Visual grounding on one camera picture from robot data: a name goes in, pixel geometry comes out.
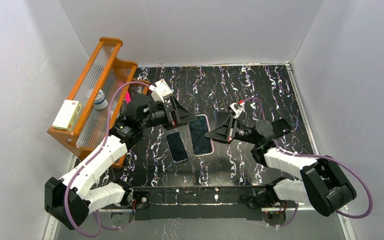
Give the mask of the blue smartphone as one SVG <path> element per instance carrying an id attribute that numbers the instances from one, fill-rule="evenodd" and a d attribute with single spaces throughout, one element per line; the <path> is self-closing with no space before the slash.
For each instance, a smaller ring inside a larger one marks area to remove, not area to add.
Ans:
<path id="1" fill-rule="evenodd" d="M 184 146 L 184 142 L 179 132 L 173 132 L 168 134 L 166 137 L 166 142 L 172 161 L 175 164 L 180 164 L 187 162 L 189 160 L 189 155 Z"/>

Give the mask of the black phone case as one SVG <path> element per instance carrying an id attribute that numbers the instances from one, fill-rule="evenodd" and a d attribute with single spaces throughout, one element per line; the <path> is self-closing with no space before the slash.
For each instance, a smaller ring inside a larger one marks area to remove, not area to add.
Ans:
<path id="1" fill-rule="evenodd" d="M 291 132 L 292 128 L 285 119 L 278 119 L 271 123 L 274 139 L 280 138 Z"/>

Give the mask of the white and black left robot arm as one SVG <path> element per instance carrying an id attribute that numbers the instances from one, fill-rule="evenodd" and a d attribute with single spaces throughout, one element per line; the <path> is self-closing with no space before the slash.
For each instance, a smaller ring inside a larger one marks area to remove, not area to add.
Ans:
<path id="1" fill-rule="evenodd" d="M 108 131 L 108 136 L 75 168 L 44 185 L 44 209 L 69 230 L 79 230 L 89 214 L 122 202 L 129 203 L 131 185 L 116 180 L 92 188 L 107 169 L 126 155 L 144 136 L 144 130 L 162 126 L 172 130 L 197 120 L 173 96 L 154 100 L 134 95 Z"/>

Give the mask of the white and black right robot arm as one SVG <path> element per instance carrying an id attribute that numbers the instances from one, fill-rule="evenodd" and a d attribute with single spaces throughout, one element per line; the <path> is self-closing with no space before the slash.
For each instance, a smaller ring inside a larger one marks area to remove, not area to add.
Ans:
<path id="1" fill-rule="evenodd" d="M 234 140 L 253 144 L 251 154 L 256 163 L 296 178 L 280 177 L 267 184 L 266 197 L 271 202 L 305 203 L 328 217 L 354 200 L 357 192 L 338 163 L 326 156 L 298 156 L 276 147 L 275 139 L 290 131 L 285 119 L 274 122 L 261 119 L 249 127 L 230 113 L 205 137 L 223 144 Z"/>

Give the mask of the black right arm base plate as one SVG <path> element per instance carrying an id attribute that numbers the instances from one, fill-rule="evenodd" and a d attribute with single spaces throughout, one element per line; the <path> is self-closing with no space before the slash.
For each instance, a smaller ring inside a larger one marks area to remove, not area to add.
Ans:
<path id="1" fill-rule="evenodd" d="M 279 229 L 291 224 L 296 218 L 298 213 L 299 204 L 297 202 L 292 203 L 289 200 L 278 199 L 274 192 L 269 190 L 261 191 L 249 191 L 247 194 L 240 197 L 244 201 L 245 205 L 250 209 L 266 209 L 263 210 L 263 221 L 268 227 Z M 287 210 L 289 209 L 289 203 L 293 206 L 293 213 L 289 219 L 287 219 Z"/>

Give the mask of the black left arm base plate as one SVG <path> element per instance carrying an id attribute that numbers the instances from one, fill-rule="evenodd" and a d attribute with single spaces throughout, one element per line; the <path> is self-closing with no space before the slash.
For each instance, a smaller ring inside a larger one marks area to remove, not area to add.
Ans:
<path id="1" fill-rule="evenodd" d="M 124 228 L 135 220 L 137 210 L 147 209 L 149 204 L 149 192 L 129 189 L 121 202 L 114 205 L 110 215 L 111 223 L 115 227 Z"/>

